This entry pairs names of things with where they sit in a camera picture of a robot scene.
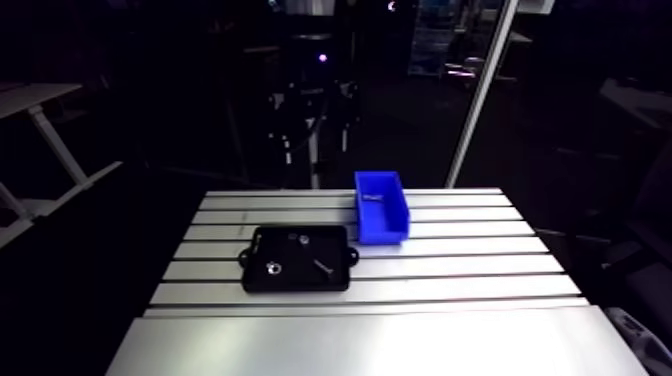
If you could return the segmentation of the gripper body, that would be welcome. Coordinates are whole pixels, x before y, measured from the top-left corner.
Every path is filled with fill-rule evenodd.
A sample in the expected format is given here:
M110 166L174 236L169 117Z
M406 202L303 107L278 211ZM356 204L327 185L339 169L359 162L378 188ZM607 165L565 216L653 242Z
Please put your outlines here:
M316 150L325 125L338 130L341 150L347 150L348 132L361 123L354 62L352 33L293 34L285 40L280 50L285 81L269 95L279 117L269 136L278 140L285 157L304 147Z

